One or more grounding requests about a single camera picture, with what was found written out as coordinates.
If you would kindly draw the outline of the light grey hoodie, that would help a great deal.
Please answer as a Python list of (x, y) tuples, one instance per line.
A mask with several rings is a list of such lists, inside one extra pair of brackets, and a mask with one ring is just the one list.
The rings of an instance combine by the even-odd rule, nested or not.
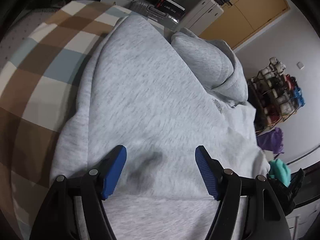
[(197, 146), (240, 176), (268, 173), (242, 66), (226, 45), (219, 51), (237, 78), (230, 99), (223, 81), (217, 94), (208, 94), (171, 44), (138, 15), (121, 19), (84, 69), (50, 177), (81, 176), (115, 146), (125, 146), (125, 166), (104, 202), (117, 239), (205, 238), (218, 202), (200, 175)]

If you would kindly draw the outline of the silver flat suitcase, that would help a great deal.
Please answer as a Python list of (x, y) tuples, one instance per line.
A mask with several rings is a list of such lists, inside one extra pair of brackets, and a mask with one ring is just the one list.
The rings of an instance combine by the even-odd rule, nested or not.
[(163, 25), (164, 27), (170, 30), (175, 30), (179, 25), (178, 19), (172, 17), (166, 12), (161, 12), (160, 10), (156, 9), (153, 5), (143, 0), (132, 1), (129, 9), (155, 22), (158, 22), (159, 24)]

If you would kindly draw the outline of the wall light switch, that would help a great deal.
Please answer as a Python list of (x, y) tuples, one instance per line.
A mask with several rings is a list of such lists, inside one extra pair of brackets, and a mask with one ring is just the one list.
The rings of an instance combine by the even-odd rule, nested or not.
[(303, 69), (303, 68), (304, 68), (304, 64), (303, 64), (302, 62), (298, 62), (298, 63), (297, 63), (297, 67), (298, 67), (299, 69)]

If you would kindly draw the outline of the black red shoe box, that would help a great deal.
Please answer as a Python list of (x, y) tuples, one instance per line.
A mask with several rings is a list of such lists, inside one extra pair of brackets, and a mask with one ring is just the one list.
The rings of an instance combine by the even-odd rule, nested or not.
[(172, 0), (145, 0), (153, 5), (157, 10), (169, 14), (174, 18), (182, 18), (185, 8)]

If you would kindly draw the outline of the wooden shoe rack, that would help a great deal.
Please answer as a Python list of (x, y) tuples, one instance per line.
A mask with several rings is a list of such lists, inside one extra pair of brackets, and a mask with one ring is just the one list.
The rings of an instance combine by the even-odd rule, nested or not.
[(247, 80), (248, 100), (256, 109), (256, 135), (285, 122), (305, 105), (296, 78), (286, 74), (285, 70), (285, 64), (272, 57), (268, 66)]

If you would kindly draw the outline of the purple bag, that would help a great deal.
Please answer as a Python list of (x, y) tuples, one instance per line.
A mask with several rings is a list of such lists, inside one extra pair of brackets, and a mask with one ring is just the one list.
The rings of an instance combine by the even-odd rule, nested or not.
[(257, 145), (265, 151), (272, 151), (274, 154), (284, 153), (283, 132), (281, 128), (275, 127), (273, 130), (257, 136)]

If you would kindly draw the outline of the wooden door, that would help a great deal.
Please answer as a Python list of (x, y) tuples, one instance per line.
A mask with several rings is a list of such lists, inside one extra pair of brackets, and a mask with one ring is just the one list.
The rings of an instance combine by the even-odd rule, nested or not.
[(235, 49), (290, 10), (287, 0), (231, 0), (199, 37), (224, 40)]

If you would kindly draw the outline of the checkered bed cover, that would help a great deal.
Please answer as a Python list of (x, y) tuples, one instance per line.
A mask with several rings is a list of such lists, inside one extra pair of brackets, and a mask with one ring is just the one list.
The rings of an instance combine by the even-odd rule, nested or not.
[(57, 139), (93, 51), (130, 14), (72, 1), (41, 23), (1, 71), (1, 239), (28, 239), (48, 191)]

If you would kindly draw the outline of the teal garment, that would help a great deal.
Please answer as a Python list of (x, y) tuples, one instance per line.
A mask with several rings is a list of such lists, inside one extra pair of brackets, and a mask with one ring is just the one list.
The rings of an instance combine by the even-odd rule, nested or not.
[(269, 176), (272, 179), (279, 180), (288, 187), (291, 183), (291, 170), (289, 167), (281, 159), (271, 160), (269, 161), (269, 165)]

